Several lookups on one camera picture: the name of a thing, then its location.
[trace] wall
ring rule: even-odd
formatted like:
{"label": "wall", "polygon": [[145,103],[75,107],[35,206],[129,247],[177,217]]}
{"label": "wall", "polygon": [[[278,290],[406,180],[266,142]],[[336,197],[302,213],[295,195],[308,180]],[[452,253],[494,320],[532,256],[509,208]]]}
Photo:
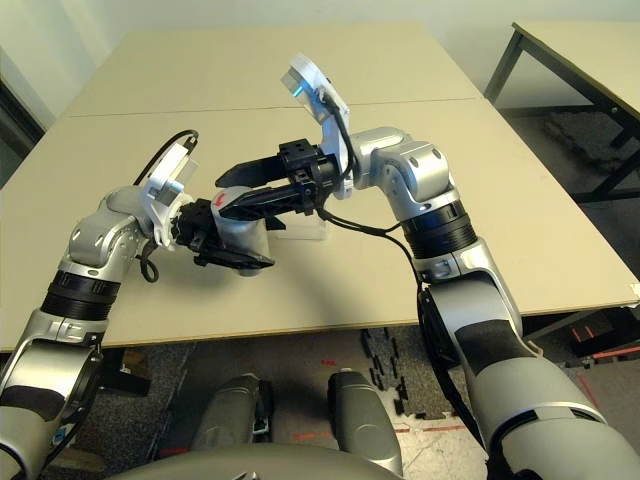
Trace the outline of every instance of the wall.
{"label": "wall", "polygon": [[[419,21],[479,89],[514,19],[636,20],[638,0],[0,0],[0,73],[50,126],[133,29]],[[583,103],[530,58],[502,106]]]}

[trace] desk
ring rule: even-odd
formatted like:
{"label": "desk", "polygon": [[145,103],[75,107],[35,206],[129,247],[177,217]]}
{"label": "desk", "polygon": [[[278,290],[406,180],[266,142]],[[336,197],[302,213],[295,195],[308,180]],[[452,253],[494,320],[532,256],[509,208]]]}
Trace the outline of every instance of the desk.
{"label": "desk", "polygon": [[[623,131],[611,143],[640,139],[640,22],[523,22],[514,33],[485,96],[495,102],[525,51],[618,122]],[[640,167],[640,150],[577,202],[640,197],[640,189],[615,189]]]}
{"label": "desk", "polygon": [[[523,314],[638,301],[633,274],[486,100],[360,105],[351,119],[354,132],[393,125],[439,145]],[[75,222],[184,128],[200,131],[201,167],[187,190],[205,198],[231,165],[271,155],[282,141],[320,140],[300,108],[59,120],[2,192],[2,349],[14,346],[42,302]],[[71,177],[77,181],[66,188]],[[367,224],[393,223],[373,189],[329,208]],[[326,241],[274,240],[271,251],[276,265],[254,278],[197,267],[186,249],[156,252],[160,281],[149,285],[131,269],[105,345],[415,322],[415,285],[389,242],[332,228]]]}
{"label": "desk", "polygon": [[66,115],[301,108],[280,83],[298,52],[349,105],[482,97],[419,25],[151,31],[125,37]]}

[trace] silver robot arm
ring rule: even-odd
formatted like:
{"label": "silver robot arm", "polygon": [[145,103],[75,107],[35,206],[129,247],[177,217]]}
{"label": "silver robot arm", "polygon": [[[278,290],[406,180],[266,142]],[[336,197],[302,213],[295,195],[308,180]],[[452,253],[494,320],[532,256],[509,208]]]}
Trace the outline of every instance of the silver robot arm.
{"label": "silver robot arm", "polygon": [[[184,136],[184,145],[176,143]],[[191,130],[176,134],[134,185],[107,195],[73,229],[45,300],[31,314],[0,377],[0,478],[20,472],[37,478],[66,444],[52,445],[57,429],[74,425],[69,439],[82,423],[100,381],[107,317],[138,254],[150,282],[158,272],[148,256],[158,246],[183,245],[197,253],[198,265],[216,263],[245,275],[273,264],[266,256],[264,220],[221,219],[215,211],[220,202],[194,202],[184,193],[197,166],[190,159],[196,138]],[[237,194],[229,189],[214,198]]]}
{"label": "silver robot arm", "polygon": [[[0,381],[0,477],[37,478],[56,430],[77,424],[98,387],[100,342],[125,273],[148,239],[138,187],[107,196],[74,228],[42,306],[33,311]],[[152,227],[150,222],[143,222]]]}
{"label": "silver robot arm", "polygon": [[414,269],[429,284],[419,298],[423,328],[431,340],[446,332],[440,352],[453,350],[464,367],[489,475],[637,478],[633,448],[556,365],[523,342],[518,310],[473,231],[445,156],[393,128],[351,140],[355,187],[383,191]]}
{"label": "silver robot arm", "polygon": [[[640,458],[633,448],[558,367],[522,340],[520,314],[486,243],[473,230],[442,152],[396,128],[349,135],[346,103],[301,55],[283,82],[323,133],[333,117],[330,128],[340,130],[351,161],[344,161],[335,135],[324,135],[317,147],[306,140],[282,144],[277,156],[241,164],[217,185],[256,187],[282,177],[290,185],[247,193],[222,215],[241,220],[289,210],[309,214],[313,205],[330,219],[324,201],[332,191],[345,198],[351,174],[355,189],[378,187],[413,252],[427,353],[445,396],[489,454],[489,476],[638,478]],[[334,142],[333,160],[325,152],[328,138]],[[350,223],[341,226],[356,229]],[[464,367],[473,413],[446,371],[455,363]]]}

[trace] cable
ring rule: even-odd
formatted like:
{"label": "cable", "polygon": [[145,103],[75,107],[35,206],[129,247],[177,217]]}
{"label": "cable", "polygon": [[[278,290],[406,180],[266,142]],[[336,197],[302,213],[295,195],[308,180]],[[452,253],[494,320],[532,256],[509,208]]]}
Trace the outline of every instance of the cable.
{"label": "cable", "polygon": [[53,448],[53,450],[49,452],[49,454],[47,455],[44,461],[44,465],[42,466],[42,470],[44,470],[44,468],[47,465],[49,465],[53,461],[53,459],[56,458],[60,454],[60,452],[62,452],[62,450],[64,450],[64,448],[69,444],[69,442],[75,436],[75,434],[78,433],[78,430],[80,429],[80,427],[84,425],[84,422],[87,420],[87,417],[89,416],[89,412],[93,408],[93,403],[95,402],[97,394],[98,394],[98,389],[96,389],[96,391],[93,392],[93,394],[91,395],[89,403],[84,407],[85,408],[84,413],[78,419],[78,421],[76,421],[76,423],[73,424],[73,427],[71,427],[71,430],[69,430],[69,433],[67,433],[64,436],[64,438],[60,441],[60,443],[56,445]]}
{"label": "cable", "polygon": [[176,143],[182,137],[186,137],[187,135],[190,135],[191,139],[187,140],[184,143],[184,146],[188,149],[188,153],[191,153],[191,151],[198,144],[198,135],[199,135],[198,132],[196,130],[183,130],[181,132],[176,133],[169,140],[164,142],[164,144],[160,147],[160,149],[156,152],[156,154],[153,157],[151,157],[151,160],[149,160],[149,162],[145,165],[145,167],[140,172],[140,175],[138,175],[138,177],[133,181],[133,184],[140,185],[140,182],[142,182],[145,175],[149,173],[149,170],[151,170],[151,167],[155,165],[155,163],[162,156],[162,154],[164,154],[169,149],[169,147],[171,147],[171,145]]}
{"label": "cable", "polygon": [[[160,159],[160,157],[178,140],[182,137],[189,136],[183,146],[187,149],[187,155],[190,154],[193,149],[198,144],[198,132],[196,130],[182,130],[181,132],[173,135],[169,140],[164,142],[164,144],[160,147],[160,149],[155,153],[151,160],[145,165],[142,169],[138,177],[133,181],[134,185],[140,185],[140,182],[144,179],[144,177],[149,173],[149,170],[156,164],[156,162]],[[149,240],[145,246],[142,248],[142,252],[140,255],[136,255],[136,258],[140,260],[140,273],[144,277],[144,279],[149,283],[155,283],[160,278],[160,272],[158,271],[158,267],[149,260],[149,256],[153,253],[153,251],[158,248],[158,244],[154,240]]]}
{"label": "cable", "polygon": [[160,272],[158,271],[158,267],[149,260],[149,256],[158,248],[158,244],[155,240],[149,240],[142,247],[142,252],[140,255],[136,255],[136,258],[140,260],[140,273],[144,277],[144,279],[149,283],[156,283],[160,278]]}
{"label": "cable", "polygon": [[333,98],[329,95],[325,95],[323,98],[323,102],[327,106],[327,109],[333,115],[336,124],[338,125],[338,130],[340,131],[340,136],[344,141],[345,146],[347,147],[347,168],[345,168],[344,172],[340,174],[338,177],[338,184],[344,181],[347,178],[347,175],[353,171],[353,166],[355,164],[355,150],[353,149],[353,144],[351,143],[351,138],[349,138],[349,132],[347,132],[347,127],[344,124],[344,120],[342,119],[342,115],[340,115],[340,109],[333,101]]}
{"label": "cable", "polygon": [[[342,116],[340,115],[340,111],[338,107],[336,106],[333,99],[329,96],[325,96],[325,103],[329,111],[334,116],[336,120],[336,124],[338,125],[338,129],[340,130],[340,135],[342,136],[342,139],[344,140],[344,143],[347,146],[347,153],[348,153],[347,168],[342,173],[342,175],[340,175],[340,177],[338,178],[338,184],[339,184],[346,178],[349,172],[353,170],[353,166],[355,163],[355,153],[354,153],[353,145],[351,144],[351,139],[349,138],[347,129],[344,125],[344,122],[342,121]],[[422,339],[425,345],[427,358],[431,363],[433,373],[435,374],[436,379],[438,380],[438,384],[440,385],[440,389],[442,390],[442,393],[444,394],[445,398],[449,401],[449,403],[451,404],[453,409],[456,411],[456,413],[458,414],[458,416],[460,417],[464,425],[467,427],[467,429],[469,430],[473,438],[475,438],[476,441],[480,444],[480,446],[484,448],[482,443],[482,437],[480,436],[480,429],[478,428],[478,424],[475,421],[473,414],[471,413],[467,405],[464,403],[464,400],[462,399],[460,392],[458,391],[455,384],[453,383],[453,380],[449,375],[449,370],[447,369],[446,365],[440,361],[440,358],[438,357],[438,350],[435,344],[433,343],[431,337],[428,335],[426,331],[424,315],[422,312],[422,307],[420,305],[420,293],[422,292],[422,279],[420,278],[420,275],[418,274],[418,272],[416,272],[413,266],[412,256],[407,250],[407,248],[400,241],[388,235],[389,232],[398,228],[400,226],[400,223],[397,223],[392,227],[384,229],[384,228],[370,227],[367,225],[361,225],[359,223],[352,222],[351,220],[340,218],[328,212],[327,210],[325,210],[324,202],[326,202],[327,198],[328,197],[325,197],[323,201],[323,205],[316,206],[316,210],[320,218],[338,227],[345,228],[347,230],[352,230],[355,232],[360,232],[360,233],[372,235],[375,237],[385,238],[390,242],[395,243],[398,247],[400,247],[405,257],[407,257],[407,260],[409,261],[409,265],[411,266],[411,271],[413,272],[413,276],[416,280],[418,321],[420,324],[420,331],[422,332]]]}
{"label": "cable", "polygon": [[422,293],[422,287],[418,286],[418,297],[417,297],[417,308],[418,308],[418,323],[420,324],[420,331],[422,332],[422,341],[424,342],[425,350],[427,353],[427,358],[431,363],[431,368],[433,369],[433,373],[438,380],[438,385],[440,385],[440,389],[444,397],[451,404],[455,412],[458,414],[462,423],[464,423],[465,427],[469,430],[469,433],[476,439],[476,441],[480,444],[482,448],[484,448],[484,444],[482,443],[482,437],[480,436],[480,429],[478,428],[478,424],[473,417],[473,414],[467,407],[467,404],[464,403],[458,388],[451,380],[451,376],[449,375],[449,370],[442,363],[440,357],[438,356],[438,349],[433,343],[431,337],[427,333],[427,328],[425,326],[424,312],[422,310],[422,306],[420,304],[420,293]]}

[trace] black band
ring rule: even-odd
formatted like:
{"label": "black band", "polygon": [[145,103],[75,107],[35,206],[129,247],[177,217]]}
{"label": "black band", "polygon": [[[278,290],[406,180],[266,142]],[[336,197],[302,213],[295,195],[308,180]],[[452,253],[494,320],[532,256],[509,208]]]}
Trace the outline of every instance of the black band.
{"label": "black band", "polygon": [[106,320],[120,284],[58,271],[40,309],[76,320]]}
{"label": "black band", "polygon": [[455,252],[478,239],[460,200],[405,220],[402,230],[415,258]]}

